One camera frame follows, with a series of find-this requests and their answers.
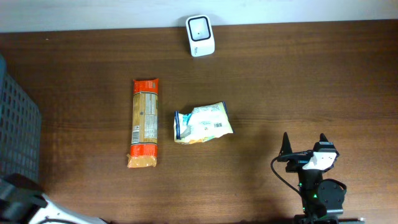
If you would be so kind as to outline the orange spaghetti packet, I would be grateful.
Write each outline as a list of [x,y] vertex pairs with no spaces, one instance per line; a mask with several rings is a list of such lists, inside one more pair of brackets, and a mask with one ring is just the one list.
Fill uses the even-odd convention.
[[127,167],[157,165],[159,79],[135,80],[132,99],[132,136]]

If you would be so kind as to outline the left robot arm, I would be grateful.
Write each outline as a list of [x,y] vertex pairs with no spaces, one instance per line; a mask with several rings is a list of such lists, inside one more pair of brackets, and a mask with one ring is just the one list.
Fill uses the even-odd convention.
[[107,221],[51,201],[36,182],[15,173],[1,177],[1,223],[107,224]]

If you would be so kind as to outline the white barcode scanner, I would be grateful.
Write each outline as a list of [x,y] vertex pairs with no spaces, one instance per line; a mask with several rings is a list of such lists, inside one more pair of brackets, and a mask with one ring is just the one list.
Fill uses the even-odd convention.
[[185,21],[192,57],[202,57],[215,52],[215,39],[210,18],[197,15]]

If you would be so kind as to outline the dark grey mesh basket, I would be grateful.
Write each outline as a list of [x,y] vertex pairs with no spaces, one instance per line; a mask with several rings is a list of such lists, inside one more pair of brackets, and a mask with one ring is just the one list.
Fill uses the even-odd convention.
[[38,106],[1,57],[1,177],[18,173],[39,182],[41,124]]

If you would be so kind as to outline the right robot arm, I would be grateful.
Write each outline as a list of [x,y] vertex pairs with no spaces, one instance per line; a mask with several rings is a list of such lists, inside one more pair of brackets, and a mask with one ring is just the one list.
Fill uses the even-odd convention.
[[[271,161],[271,170],[285,185],[295,191],[302,201],[302,215],[295,215],[293,222],[298,224],[344,224],[364,223],[363,218],[340,219],[347,186],[335,179],[324,179],[323,174],[334,168],[340,156],[335,145],[321,133],[311,150],[294,152],[289,136],[284,133],[279,155]],[[298,187],[282,178],[274,169],[274,162],[286,163],[287,173],[298,174]]]

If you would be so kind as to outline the crumpled white yellow snack bag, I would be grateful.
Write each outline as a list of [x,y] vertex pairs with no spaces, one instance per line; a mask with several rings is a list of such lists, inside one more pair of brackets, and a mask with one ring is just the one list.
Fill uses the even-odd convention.
[[195,107],[191,113],[174,113],[174,141],[179,144],[195,144],[233,134],[228,110],[224,101]]

